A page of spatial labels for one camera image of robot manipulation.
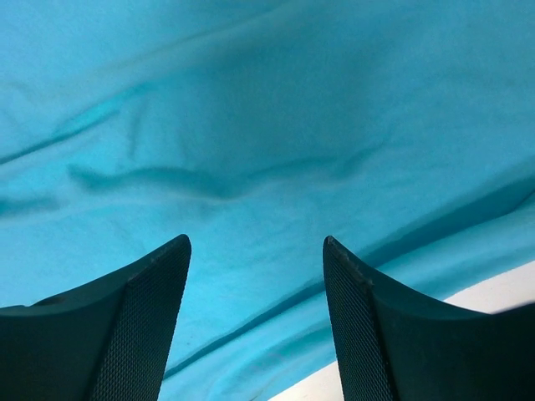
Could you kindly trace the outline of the cyan t shirt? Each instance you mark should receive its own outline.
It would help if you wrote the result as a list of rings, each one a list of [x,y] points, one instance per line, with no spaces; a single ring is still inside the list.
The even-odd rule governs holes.
[[[2,2],[2,305],[180,234],[164,400],[334,360],[327,236],[438,298],[529,263],[533,2]]]

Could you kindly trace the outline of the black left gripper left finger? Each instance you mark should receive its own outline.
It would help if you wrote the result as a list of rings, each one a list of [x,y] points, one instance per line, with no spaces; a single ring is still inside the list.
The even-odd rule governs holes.
[[[156,400],[191,260],[179,235],[105,276],[1,310],[3,400]]]

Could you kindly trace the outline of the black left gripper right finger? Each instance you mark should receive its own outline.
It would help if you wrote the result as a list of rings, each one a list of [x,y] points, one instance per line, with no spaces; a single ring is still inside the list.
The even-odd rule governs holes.
[[[531,400],[534,306],[484,313],[418,292],[323,244],[326,297],[347,400]]]

